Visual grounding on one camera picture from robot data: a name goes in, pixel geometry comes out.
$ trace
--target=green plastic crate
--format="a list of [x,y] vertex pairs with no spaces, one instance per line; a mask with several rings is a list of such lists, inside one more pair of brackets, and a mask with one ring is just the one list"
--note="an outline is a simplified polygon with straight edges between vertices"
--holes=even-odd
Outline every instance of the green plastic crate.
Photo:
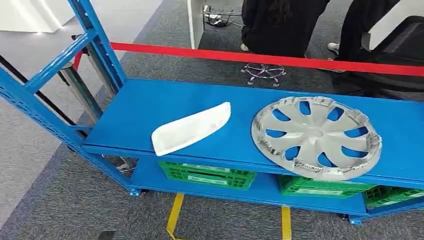
[[230,168],[160,161],[160,167],[169,179],[199,184],[247,190],[256,172]]
[[374,184],[350,181],[320,181],[302,176],[279,175],[278,183],[283,196],[326,197],[345,199],[374,188]]
[[424,196],[424,190],[394,186],[377,186],[366,191],[364,196],[368,207],[381,207],[422,197]]

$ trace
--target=office chair base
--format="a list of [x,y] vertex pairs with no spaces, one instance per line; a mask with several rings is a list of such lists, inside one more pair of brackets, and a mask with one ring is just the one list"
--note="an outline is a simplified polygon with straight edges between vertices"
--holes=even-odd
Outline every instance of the office chair base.
[[280,66],[280,65],[248,63],[240,71],[242,73],[248,73],[252,76],[250,80],[247,82],[247,84],[250,86],[255,84],[256,78],[274,79],[273,86],[277,88],[280,86],[280,80],[278,78],[286,75],[286,70],[284,69],[283,66]]

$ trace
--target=red barrier rope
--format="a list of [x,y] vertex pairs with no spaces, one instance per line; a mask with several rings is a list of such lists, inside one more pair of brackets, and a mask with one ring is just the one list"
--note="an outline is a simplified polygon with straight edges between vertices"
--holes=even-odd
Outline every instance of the red barrier rope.
[[75,58],[73,59],[73,68],[78,71],[78,68],[80,67],[81,58],[83,57],[83,52],[80,51],[75,55]]
[[245,63],[274,64],[312,69],[337,69],[352,72],[375,74],[393,74],[424,77],[424,67],[366,62],[329,61],[323,59],[307,59],[298,57],[271,56],[242,52],[188,49],[173,46],[156,46],[146,44],[111,42],[112,48],[118,51],[130,51],[149,54],[171,55],[198,59],[212,59]]

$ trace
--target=shoe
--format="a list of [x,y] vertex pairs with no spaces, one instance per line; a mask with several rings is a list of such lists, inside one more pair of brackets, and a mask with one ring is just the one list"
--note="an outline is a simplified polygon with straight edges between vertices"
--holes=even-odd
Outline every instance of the shoe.
[[337,73],[337,74],[342,74],[342,73],[347,72],[346,70],[327,69],[327,68],[320,68],[320,70],[331,71],[331,72],[333,72],[333,73]]
[[248,52],[248,51],[249,51],[248,46],[246,46],[244,43],[242,43],[242,44],[240,45],[240,49],[241,49],[243,52]]
[[327,45],[327,48],[328,48],[328,50],[332,51],[333,53],[335,53],[338,56],[339,55],[340,43],[330,42]]

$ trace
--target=floor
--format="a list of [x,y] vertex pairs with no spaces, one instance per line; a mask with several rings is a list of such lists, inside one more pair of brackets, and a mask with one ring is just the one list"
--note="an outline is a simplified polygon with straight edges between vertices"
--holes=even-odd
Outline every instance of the floor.
[[[132,42],[162,1],[148,1],[143,4],[137,0],[91,2],[111,41]],[[75,18],[55,33],[2,31],[0,44],[7,47],[2,47],[0,54],[24,76],[30,78],[72,42],[71,35],[81,32],[81,27]],[[124,52],[117,54],[121,58]],[[88,88],[97,93],[101,82],[86,59],[82,60],[79,72]],[[41,91],[71,119],[77,121],[80,118],[83,108],[58,77],[49,81]],[[1,228],[46,167],[61,142],[34,124],[3,98],[0,98],[0,115]]]

